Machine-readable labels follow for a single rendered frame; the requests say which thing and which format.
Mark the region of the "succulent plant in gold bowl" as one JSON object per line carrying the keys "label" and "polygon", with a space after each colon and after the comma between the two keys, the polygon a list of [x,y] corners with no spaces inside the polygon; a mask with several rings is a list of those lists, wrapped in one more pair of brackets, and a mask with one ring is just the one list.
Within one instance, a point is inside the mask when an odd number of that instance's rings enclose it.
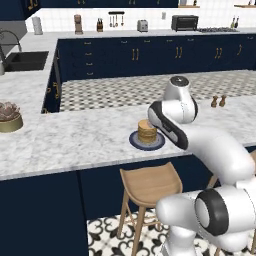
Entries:
{"label": "succulent plant in gold bowl", "polygon": [[11,102],[0,102],[0,132],[9,133],[23,126],[20,108]]}

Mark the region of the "stack of brown pancakes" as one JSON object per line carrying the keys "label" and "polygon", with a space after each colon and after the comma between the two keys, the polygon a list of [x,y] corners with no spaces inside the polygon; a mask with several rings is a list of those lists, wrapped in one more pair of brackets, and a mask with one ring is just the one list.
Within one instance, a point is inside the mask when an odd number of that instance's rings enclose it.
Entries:
{"label": "stack of brown pancakes", "polygon": [[152,143],[156,140],[157,129],[152,126],[148,119],[138,122],[138,139],[143,143]]}

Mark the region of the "navy upper cupboard run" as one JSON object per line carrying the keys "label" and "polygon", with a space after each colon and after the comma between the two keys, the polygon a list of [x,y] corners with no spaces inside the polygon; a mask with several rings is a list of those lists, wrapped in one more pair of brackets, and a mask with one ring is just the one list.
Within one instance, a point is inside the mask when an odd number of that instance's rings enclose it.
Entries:
{"label": "navy upper cupboard run", "polygon": [[179,0],[0,0],[0,21],[26,20],[40,8],[177,8]]}

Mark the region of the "black sink basin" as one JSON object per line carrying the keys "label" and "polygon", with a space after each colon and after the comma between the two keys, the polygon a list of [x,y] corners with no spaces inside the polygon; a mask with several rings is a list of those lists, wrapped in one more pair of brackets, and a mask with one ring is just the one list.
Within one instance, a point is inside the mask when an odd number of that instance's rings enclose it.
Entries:
{"label": "black sink basin", "polygon": [[6,72],[43,70],[47,57],[48,51],[13,52],[7,57],[4,68]]}

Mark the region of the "grey curved tap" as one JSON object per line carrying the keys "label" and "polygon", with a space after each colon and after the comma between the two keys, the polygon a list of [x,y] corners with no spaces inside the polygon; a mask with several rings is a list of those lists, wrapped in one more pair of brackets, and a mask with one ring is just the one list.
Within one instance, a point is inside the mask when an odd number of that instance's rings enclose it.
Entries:
{"label": "grey curved tap", "polygon": [[20,41],[19,41],[19,38],[17,37],[17,35],[10,31],[10,30],[0,30],[0,37],[3,36],[4,37],[4,34],[5,33],[9,33],[11,35],[13,35],[16,39],[16,42],[15,43],[0,43],[0,76],[4,75],[5,74],[5,68],[8,66],[7,62],[6,62],[6,56],[4,54],[4,51],[2,49],[3,46],[17,46],[18,49],[19,49],[19,52],[22,52],[22,47],[21,47],[21,44],[20,44]]}

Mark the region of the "black toaster oven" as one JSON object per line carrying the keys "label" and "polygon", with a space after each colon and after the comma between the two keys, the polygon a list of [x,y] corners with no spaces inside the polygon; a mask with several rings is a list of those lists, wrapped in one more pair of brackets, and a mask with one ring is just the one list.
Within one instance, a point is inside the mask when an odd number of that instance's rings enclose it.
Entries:
{"label": "black toaster oven", "polygon": [[173,15],[171,29],[174,31],[196,31],[198,16],[195,15]]}

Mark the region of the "black hob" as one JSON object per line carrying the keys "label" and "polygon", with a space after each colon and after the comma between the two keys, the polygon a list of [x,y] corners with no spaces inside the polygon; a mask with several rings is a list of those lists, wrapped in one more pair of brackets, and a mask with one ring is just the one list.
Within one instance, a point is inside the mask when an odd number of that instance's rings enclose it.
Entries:
{"label": "black hob", "polygon": [[229,33],[229,32],[239,32],[235,28],[229,27],[206,27],[206,28],[198,28],[197,31],[201,33]]}

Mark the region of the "brown coffee grinder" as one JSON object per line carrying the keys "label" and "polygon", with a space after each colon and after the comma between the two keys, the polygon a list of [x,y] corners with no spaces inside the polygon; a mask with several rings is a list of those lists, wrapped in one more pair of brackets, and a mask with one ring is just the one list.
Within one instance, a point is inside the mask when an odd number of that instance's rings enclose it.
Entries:
{"label": "brown coffee grinder", "polygon": [[77,14],[74,15],[74,23],[75,23],[75,34],[77,35],[83,34],[81,15],[77,15]]}

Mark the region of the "blue round plate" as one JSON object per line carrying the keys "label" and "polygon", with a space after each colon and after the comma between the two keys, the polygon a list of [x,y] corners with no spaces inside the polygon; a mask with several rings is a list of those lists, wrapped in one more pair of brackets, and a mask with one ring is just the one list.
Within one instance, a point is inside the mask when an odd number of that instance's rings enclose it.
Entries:
{"label": "blue round plate", "polygon": [[143,143],[138,138],[138,132],[134,131],[129,136],[130,144],[143,151],[155,151],[162,148],[165,145],[165,138],[161,133],[157,133],[156,140],[151,143]]}

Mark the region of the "navy sink counter cupboards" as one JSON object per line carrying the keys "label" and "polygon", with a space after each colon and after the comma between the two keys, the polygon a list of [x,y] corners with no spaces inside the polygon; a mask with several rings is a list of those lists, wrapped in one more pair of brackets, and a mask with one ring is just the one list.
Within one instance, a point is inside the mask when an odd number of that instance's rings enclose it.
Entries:
{"label": "navy sink counter cupboards", "polygon": [[42,105],[42,114],[55,113],[60,110],[62,93],[61,85],[58,50],[55,50],[44,102]]}

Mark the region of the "navy dining counter base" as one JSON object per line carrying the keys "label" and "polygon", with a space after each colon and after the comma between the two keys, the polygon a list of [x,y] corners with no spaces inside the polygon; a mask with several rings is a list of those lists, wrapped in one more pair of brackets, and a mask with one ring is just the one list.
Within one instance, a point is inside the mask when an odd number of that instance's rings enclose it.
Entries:
{"label": "navy dining counter base", "polygon": [[0,152],[0,256],[131,256],[134,228],[117,233],[123,184],[119,170],[170,162],[185,192],[211,176],[192,155],[83,150]]}

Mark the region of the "silver toaster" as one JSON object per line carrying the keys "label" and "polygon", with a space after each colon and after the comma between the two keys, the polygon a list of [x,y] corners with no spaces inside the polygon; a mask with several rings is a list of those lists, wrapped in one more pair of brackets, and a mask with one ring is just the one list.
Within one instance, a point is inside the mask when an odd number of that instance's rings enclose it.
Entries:
{"label": "silver toaster", "polygon": [[138,20],[137,21],[137,30],[139,32],[147,32],[148,31],[148,21],[147,20]]}

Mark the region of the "navy lower cupboard run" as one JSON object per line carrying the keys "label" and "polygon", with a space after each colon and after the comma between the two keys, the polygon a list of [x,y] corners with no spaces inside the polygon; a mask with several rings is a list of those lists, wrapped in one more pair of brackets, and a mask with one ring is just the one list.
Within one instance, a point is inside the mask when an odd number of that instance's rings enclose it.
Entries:
{"label": "navy lower cupboard run", "polygon": [[256,34],[60,39],[64,81],[256,70]]}

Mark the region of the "navy cupboard run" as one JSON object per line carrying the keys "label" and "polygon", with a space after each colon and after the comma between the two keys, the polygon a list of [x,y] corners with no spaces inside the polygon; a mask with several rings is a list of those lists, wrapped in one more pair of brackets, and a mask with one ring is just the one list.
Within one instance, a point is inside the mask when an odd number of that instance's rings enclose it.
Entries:
{"label": "navy cupboard run", "polygon": [[179,0],[0,0],[0,21],[26,20],[40,8],[177,8]]}
{"label": "navy cupboard run", "polygon": [[60,39],[64,81],[256,70],[256,34]]}

